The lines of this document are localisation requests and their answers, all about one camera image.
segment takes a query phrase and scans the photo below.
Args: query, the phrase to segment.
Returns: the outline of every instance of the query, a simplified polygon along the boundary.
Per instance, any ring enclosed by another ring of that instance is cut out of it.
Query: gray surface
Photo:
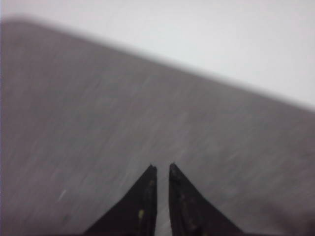
[[[80,233],[168,166],[250,232],[315,214],[315,114],[28,23],[4,23],[2,235]]]

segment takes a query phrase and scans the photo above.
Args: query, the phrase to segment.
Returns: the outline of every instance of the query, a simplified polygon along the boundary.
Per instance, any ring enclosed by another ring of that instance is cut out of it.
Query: yellow speck
[[[143,215],[144,215],[144,210],[143,209],[139,210],[139,212],[138,212],[139,220],[142,220]]]

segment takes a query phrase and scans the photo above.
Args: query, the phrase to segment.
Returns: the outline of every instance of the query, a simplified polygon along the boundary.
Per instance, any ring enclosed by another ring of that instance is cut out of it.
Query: white background
[[[2,0],[17,16],[315,110],[314,0]]]

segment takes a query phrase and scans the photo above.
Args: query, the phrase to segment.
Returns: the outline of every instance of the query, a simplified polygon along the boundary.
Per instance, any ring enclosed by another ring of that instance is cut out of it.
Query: white speck
[[[57,202],[59,202],[59,201],[63,198],[63,196],[64,196],[65,193],[66,193],[66,190],[63,190],[63,191],[61,192],[60,196],[58,197]]]

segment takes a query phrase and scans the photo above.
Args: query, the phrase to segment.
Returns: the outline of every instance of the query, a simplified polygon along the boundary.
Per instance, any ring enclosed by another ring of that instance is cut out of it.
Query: black object
[[[174,163],[169,171],[169,211],[173,236],[264,236],[242,232],[203,198]],[[82,236],[154,236],[156,218],[157,169],[150,165]]]

